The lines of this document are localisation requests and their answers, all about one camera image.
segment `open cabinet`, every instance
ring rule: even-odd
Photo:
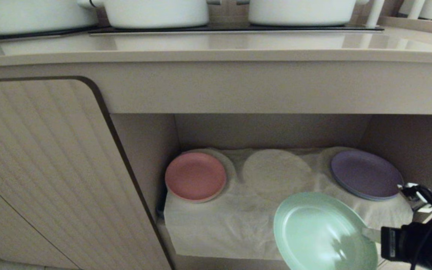
[[[432,115],[112,114],[111,118],[178,270],[288,269],[277,260],[202,258],[175,253],[156,209],[165,199],[166,166],[187,150],[353,147],[390,161],[401,171],[405,182],[432,188]],[[382,260],[380,264],[388,267]]]

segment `plate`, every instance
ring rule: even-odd
[[[180,155],[166,169],[168,190],[177,197],[200,203],[216,197],[226,184],[226,171],[215,157],[204,153]]]
[[[317,192],[288,197],[274,216],[276,244],[291,270],[375,270],[376,244],[363,228],[352,209]]]
[[[336,181],[354,195],[367,200],[388,200],[404,185],[401,173],[387,160],[358,150],[344,151],[331,160]]]

